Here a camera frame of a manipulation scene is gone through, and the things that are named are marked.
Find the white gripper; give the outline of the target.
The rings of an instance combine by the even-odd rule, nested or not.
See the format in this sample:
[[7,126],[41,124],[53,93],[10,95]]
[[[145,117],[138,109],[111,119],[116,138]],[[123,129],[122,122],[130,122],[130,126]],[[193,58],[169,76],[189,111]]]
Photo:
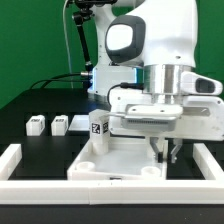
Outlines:
[[110,92],[109,129],[115,135],[148,136],[158,163],[163,153],[159,138],[174,139],[170,161],[176,162],[183,140],[224,140],[224,102],[214,96],[184,96],[180,104],[152,103],[141,90],[115,88]]

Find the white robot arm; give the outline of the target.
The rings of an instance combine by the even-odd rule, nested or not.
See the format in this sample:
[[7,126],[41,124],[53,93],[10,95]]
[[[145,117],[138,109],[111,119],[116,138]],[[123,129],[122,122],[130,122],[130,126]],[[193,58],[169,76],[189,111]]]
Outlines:
[[109,132],[145,137],[155,152],[171,138],[172,156],[185,139],[223,141],[223,85],[193,71],[196,1],[137,0],[118,17],[108,7],[94,11],[103,46],[90,92],[111,104]]

